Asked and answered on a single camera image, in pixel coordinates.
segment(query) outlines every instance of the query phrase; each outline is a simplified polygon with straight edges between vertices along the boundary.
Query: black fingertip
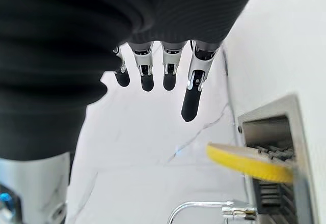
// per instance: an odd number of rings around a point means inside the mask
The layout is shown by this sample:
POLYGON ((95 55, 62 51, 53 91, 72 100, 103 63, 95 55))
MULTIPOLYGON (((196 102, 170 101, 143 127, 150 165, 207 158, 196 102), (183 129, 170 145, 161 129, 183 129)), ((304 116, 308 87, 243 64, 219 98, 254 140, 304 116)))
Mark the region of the black fingertip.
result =
POLYGON ((154 88, 153 75, 143 75, 141 76, 142 88, 146 92, 150 92, 154 88))
POLYGON ((120 86, 127 87, 130 84, 130 77, 127 69, 124 73, 119 71, 115 75, 116 75, 117 82, 120 86))
POLYGON ((163 78, 163 86, 165 90, 171 91, 175 87, 176 75, 173 74, 165 74, 163 78))
POLYGON ((198 91, 198 86, 193 86, 191 90, 186 89, 181 115, 186 122, 192 121, 198 111, 201 92, 198 91))

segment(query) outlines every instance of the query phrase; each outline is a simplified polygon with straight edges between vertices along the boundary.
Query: white marble surface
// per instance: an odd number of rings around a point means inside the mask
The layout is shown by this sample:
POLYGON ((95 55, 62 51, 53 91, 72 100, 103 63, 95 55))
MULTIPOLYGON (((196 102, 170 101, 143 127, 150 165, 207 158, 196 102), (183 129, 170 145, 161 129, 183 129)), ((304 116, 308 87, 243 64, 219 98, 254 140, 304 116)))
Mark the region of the white marble surface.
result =
MULTIPOLYGON (((206 157, 209 141, 234 144, 221 55, 205 83, 198 116, 186 123, 181 108, 191 59, 185 47, 173 91, 162 85, 162 51, 154 43, 154 89, 141 88, 130 48, 122 47, 130 85, 103 76, 108 94, 89 106, 72 182, 68 223, 164 224, 180 203, 192 200, 246 200, 242 176, 206 157)), ((175 224, 220 224, 219 209, 188 209, 175 224)))

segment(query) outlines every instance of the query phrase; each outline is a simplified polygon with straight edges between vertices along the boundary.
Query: yellow disc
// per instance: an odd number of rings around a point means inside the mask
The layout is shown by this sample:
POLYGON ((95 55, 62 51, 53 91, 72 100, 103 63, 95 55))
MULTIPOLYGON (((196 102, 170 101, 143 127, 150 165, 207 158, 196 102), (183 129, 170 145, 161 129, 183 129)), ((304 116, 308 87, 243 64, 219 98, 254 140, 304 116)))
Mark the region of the yellow disc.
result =
POLYGON ((207 155, 213 161, 252 178, 278 183, 292 183, 293 170, 282 161, 272 161, 248 147, 208 144, 207 155))

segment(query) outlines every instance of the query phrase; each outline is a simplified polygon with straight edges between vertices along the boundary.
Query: metal vent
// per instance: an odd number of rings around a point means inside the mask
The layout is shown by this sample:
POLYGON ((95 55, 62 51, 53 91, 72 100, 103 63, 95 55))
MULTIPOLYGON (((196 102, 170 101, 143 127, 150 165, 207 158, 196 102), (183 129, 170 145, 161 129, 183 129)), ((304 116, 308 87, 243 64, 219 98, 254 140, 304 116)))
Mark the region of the metal vent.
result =
POLYGON ((300 107, 288 95, 239 117, 243 142, 269 158, 292 161, 293 185, 247 177, 249 201, 257 205, 257 224, 318 224, 300 107))
MULTIPOLYGON (((278 143, 269 143, 251 146, 269 158, 279 160, 294 160, 294 150, 290 143, 287 147, 273 146, 278 143)), ((293 185, 278 184, 253 179, 257 210, 259 214, 269 217, 271 223, 297 224, 296 208, 294 203, 293 185)))

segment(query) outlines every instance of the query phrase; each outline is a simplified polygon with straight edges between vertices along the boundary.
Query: metal pipe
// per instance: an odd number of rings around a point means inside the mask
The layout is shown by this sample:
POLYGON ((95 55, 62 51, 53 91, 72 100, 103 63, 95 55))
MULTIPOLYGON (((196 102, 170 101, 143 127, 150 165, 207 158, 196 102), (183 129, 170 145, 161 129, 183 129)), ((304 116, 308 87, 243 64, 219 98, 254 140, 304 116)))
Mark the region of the metal pipe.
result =
POLYGON ((222 206, 230 206, 233 204, 234 204, 233 201, 225 201, 225 202, 189 201, 189 202, 185 202, 185 203, 179 205, 177 208, 175 208, 172 211, 172 213, 168 219, 168 224, 173 223, 174 218, 181 210, 184 210, 189 207, 219 207, 220 208, 222 206))

